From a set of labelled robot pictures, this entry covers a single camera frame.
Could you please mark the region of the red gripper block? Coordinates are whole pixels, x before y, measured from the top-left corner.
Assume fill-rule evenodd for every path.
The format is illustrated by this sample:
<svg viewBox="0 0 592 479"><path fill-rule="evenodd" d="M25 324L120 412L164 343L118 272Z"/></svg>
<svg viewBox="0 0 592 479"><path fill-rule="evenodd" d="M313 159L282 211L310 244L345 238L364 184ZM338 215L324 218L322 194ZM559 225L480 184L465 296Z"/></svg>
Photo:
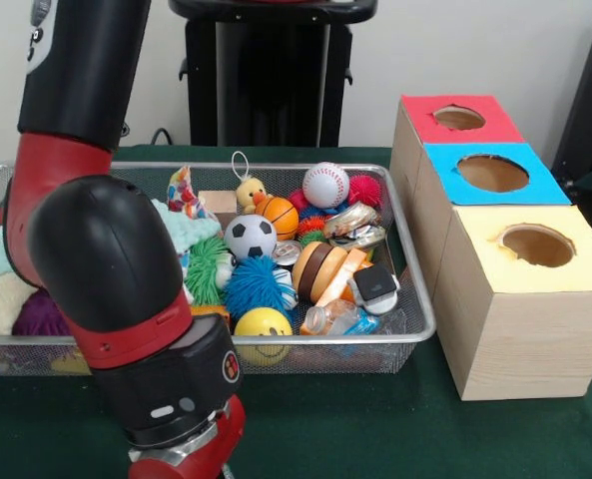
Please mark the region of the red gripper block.
<svg viewBox="0 0 592 479"><path fill-rule="evenodd" d="M245 428L246 413L234 395L186 442L163 449L132 449L129 479L235 479L228 465Z"/></svg>

